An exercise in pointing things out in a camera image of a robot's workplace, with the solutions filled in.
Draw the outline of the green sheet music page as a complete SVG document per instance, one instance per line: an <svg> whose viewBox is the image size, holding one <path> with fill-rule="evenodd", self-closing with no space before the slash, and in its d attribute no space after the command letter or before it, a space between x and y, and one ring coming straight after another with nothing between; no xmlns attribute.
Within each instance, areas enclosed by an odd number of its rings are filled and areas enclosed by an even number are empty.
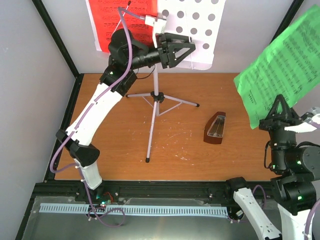
<svg viewBox="0 0 320 240"><path fill-rule="evenodd" d="M293 107L320 83L320 7L309 8L233 81L252 129L266 118L277 95Z"/></svg>

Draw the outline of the red sheet music page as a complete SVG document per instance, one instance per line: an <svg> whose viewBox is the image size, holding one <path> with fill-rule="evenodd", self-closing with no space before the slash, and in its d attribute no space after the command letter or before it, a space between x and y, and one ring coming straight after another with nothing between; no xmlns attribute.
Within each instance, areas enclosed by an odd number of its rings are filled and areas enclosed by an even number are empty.
<svg viewBox="0 0 320 240"><path fill-rule="evenodd" d="M158 13L156 0L87 0L86 6L94 36L94 44L97 51L108 53L108 45L112 34L123 28L118 8L122 7L138 16L153 16ZM139 42L153 45L152 27L145 24L128 13L123 13L126 26L133 37Z"/></svg>

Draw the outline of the clear plastic metronome cover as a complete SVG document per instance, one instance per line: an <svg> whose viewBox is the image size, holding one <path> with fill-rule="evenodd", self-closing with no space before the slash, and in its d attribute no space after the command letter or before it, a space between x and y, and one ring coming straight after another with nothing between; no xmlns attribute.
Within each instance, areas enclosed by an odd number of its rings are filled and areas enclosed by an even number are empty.
<svg viewBox="0 0 320 240"><path fill-rule="evenodd" d="M207 135L213 138L222 138L225 129L225 119L224 115L216 116L207 130Z"/></svg>

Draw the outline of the brown wooden metronome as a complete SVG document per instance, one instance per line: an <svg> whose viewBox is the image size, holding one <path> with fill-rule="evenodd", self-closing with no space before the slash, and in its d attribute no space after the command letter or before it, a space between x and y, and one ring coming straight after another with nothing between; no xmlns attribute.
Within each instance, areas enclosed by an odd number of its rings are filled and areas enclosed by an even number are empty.
<svg viewBox="0 0 320 240"><path fill-rule="evenodd" d="M203 141L208 144L221 145L225 130L226 113L216 112L206 123L203 132Z"/></svg>

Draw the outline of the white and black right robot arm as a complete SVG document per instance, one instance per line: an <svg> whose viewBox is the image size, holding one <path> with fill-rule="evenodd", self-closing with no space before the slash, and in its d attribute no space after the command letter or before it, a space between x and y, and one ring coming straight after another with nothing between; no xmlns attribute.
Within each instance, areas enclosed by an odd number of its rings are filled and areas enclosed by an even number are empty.
<svg viewBox="0 0 320 240"><path fill-rule="evenodd" d="M277 176L270 180L280 213L281 230L269 220L243 177L228 179L227 193L238 204L260 240L311 240L312 223L320 205L313 182L320 179L320 146L297 143L297 133L320 127L320 109L313 107L298 116L283 95L276 96L259 129L269 133L271 162L265 168Z"/></svg>

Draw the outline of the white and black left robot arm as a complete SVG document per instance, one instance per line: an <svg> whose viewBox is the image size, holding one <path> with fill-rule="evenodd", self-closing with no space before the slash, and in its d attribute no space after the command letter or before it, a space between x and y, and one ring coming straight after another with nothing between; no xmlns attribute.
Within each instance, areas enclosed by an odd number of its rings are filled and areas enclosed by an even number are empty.
<svg viewBox="0 0 320 240"><path fill-rule="evenodd" d="M111 109L128 96L138 78L135 70L156 64L164 69L174 68L196 49L184 35L160 33L155 41L156 46L149 47L134 39L129 30L118 29L108 45L109 63L93 96L78 118L66 130L60 129L56 133L57 140L79 168L87 186L86 195L92 201L99 201L104 195L97 163L100 151L92 145L92 139Z"/></svg>

